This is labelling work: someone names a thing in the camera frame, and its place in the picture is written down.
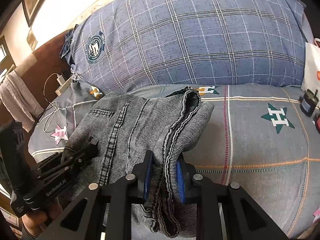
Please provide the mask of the person left hand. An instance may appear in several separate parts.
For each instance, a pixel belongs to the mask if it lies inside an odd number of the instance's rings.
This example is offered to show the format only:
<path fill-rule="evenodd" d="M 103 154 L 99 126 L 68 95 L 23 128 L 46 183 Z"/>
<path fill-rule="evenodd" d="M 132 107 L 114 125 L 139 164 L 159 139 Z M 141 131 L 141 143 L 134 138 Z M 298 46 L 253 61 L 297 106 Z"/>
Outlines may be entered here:
<path fill-rule="evenodd" d="M 22 216 L 22 239 L 36 239 L 44 232 L 45 222 L 50 218 L 55 220 L 62 212 L 57 198 L 49 205 L 48 211 L 35 211 Z"/>

